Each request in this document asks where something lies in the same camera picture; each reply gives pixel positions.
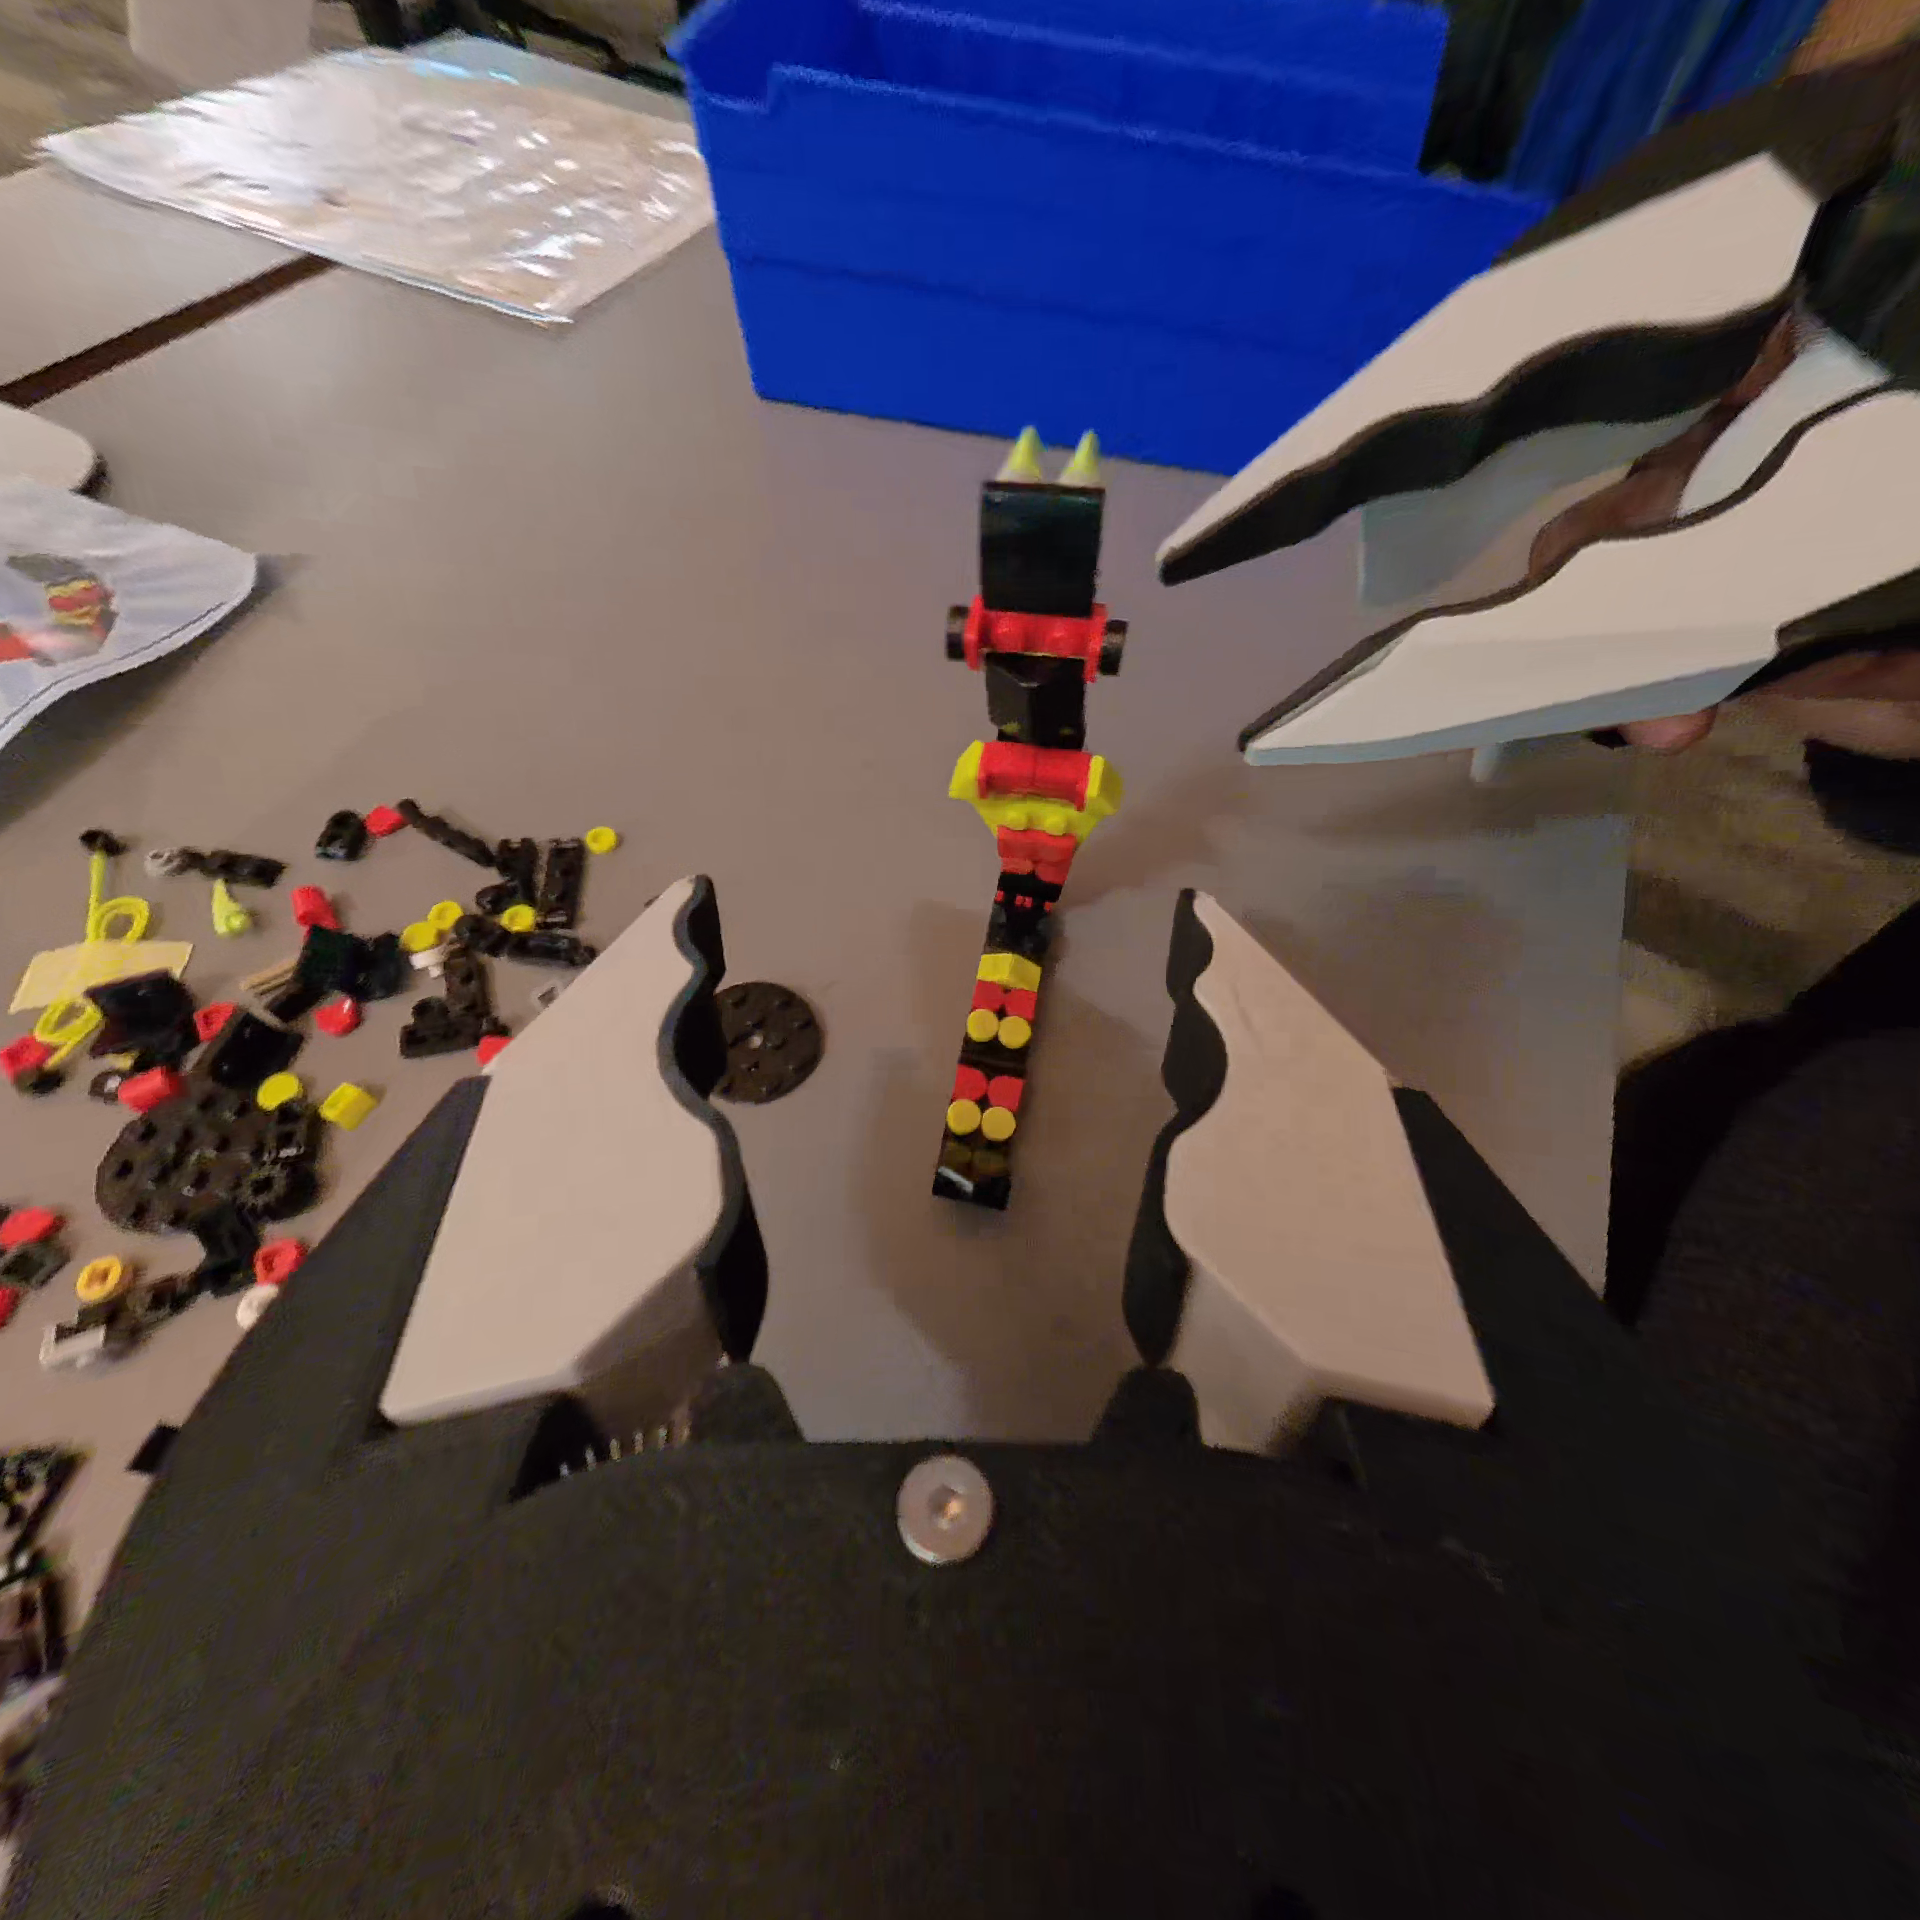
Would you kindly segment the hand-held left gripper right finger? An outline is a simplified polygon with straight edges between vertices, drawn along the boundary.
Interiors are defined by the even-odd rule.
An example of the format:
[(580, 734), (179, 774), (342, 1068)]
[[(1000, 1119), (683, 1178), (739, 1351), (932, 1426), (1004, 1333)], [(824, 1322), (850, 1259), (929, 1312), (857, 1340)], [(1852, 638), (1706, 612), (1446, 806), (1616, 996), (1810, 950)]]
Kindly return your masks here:
[(1141, 1364), (1212, 1447), (1290, 1447), (1331, 1401), (1494, 1412), (1397, 1083), (1212, 895), (1167, 950), (1171, 1113), (1123, 1259)]

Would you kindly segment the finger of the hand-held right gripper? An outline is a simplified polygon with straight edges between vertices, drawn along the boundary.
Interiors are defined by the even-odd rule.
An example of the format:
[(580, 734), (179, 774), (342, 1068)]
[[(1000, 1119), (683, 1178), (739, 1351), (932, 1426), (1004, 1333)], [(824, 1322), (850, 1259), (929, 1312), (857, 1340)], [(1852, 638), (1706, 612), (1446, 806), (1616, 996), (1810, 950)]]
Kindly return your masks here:
[(1530, 508), (1739, 378), (1821, 209), (1760, 155), (1476, 275), (1167, 535), (1162, 584), (1357, 510), (1366, 603), (1490, 596), (1487, 554)]
[(1838, 339), (1695, 469), (1705, 503), (1532, 587), (1368, 635), (1259, 713), (1248, 764), (1393, 760), (1714, 708), (1832, 658), (1915, 652), (1918, 394)]

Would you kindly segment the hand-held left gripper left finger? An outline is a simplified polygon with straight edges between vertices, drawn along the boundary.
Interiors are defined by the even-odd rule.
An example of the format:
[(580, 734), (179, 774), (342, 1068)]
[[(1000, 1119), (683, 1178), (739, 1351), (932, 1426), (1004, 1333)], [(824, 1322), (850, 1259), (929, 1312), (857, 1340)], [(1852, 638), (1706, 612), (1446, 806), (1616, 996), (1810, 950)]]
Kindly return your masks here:
[(670, 883), (481, 1075), (380, 1409), (553, 1393), (668, 1426), (752, 1354), (767, 1259), (729, 1119), (715, 888)]

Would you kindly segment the red yellow black lego snake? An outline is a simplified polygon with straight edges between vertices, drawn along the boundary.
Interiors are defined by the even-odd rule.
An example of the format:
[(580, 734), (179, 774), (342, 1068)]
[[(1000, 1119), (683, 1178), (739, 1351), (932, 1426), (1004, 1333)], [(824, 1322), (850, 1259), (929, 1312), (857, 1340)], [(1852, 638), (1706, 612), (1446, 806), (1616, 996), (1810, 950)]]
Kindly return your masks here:
[(1078, 852), (1121, 805), (1123, 780), (1088, 750), (975, 739), (946, 790), (987, 827), (998, 874), (932, 1191), (1000, 1213), (1014, 1187), (1054, 908)]

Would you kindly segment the pile of lego pieces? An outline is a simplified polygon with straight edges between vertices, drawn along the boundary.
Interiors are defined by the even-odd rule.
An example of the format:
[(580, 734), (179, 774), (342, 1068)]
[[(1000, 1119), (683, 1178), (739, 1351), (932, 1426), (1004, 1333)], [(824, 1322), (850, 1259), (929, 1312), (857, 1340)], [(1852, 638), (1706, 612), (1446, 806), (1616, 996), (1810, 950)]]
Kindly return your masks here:
[(6, 824), (6, 1775), (219, 1364), (402, 1132), (610, 943), (622, 853), (589, 827), (411, 796)]

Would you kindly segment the person's right forearm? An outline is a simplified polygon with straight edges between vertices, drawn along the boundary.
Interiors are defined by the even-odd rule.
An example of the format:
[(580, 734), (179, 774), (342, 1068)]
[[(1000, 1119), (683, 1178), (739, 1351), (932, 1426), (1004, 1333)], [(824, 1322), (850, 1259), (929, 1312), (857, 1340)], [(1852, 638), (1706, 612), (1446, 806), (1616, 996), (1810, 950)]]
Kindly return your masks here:
[(1840, 834), (1918, 858), (1918, 760), (1808, 739), (1804, 766), (1821, 818)]

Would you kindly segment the black round lego plate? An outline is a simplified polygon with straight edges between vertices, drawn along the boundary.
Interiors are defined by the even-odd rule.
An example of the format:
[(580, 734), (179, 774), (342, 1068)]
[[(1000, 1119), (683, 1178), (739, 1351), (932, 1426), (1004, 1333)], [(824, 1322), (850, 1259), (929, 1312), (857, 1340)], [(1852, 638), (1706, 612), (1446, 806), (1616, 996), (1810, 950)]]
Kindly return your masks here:
[(713, 996), (725, 1043), (722, 1075), (712, 1095), (763, 1106), (779, 1103), (815, 1072), (824, 1028), (810, 1003), (776, 981), (733, 981)]

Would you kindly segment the lego instruction booklet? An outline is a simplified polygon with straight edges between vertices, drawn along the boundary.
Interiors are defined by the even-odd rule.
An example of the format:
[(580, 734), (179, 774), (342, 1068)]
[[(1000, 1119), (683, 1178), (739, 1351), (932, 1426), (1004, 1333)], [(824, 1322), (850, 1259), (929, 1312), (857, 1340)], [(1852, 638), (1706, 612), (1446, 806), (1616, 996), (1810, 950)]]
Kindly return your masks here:
[(1, 742), (64, 697), (204, 635), (257, 583), (244, 548), (5, 478)]

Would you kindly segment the person's right hand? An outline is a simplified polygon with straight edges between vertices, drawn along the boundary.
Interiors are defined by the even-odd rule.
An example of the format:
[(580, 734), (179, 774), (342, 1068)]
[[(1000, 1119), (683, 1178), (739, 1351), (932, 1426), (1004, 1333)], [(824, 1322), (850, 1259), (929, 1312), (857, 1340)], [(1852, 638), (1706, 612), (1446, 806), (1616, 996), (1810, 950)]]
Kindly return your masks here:
[[(1804, 317), (1777, 324), (1741, 381), (1680, 434), (1646, 451), (1536, 532), (1525, 575), (1601, 537), (1637, 535), (1735, 492), (1758, 465), (1779, 420), (1795, 422), (1877, 386), (1883, 369)], [(1747, 699), (1801, 739), (1883, 760), (1918, 756), (1914, 652), (1829, 658)]]

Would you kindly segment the white document stand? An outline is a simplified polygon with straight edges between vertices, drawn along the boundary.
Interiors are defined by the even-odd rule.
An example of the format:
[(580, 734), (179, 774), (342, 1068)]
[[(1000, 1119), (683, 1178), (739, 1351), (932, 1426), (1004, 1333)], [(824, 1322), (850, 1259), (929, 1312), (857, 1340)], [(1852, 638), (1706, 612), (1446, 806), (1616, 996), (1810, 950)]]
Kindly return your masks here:
[(105, 464), (82, 434), (6, 401), (0, 415), (1, 487), (34, 486), (84, 495), (101, 487)]

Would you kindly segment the plastic-sleeved paper sheet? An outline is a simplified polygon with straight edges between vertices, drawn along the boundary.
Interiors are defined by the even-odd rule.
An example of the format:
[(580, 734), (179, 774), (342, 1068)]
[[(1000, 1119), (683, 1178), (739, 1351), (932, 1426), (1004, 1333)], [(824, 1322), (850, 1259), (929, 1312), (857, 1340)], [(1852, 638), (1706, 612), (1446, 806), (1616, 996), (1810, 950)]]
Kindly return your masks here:
[(130, 202), (539, 326), (715, 222), (685, 123), (425, 51), (315, 55), (46, 135), (36, 155)]

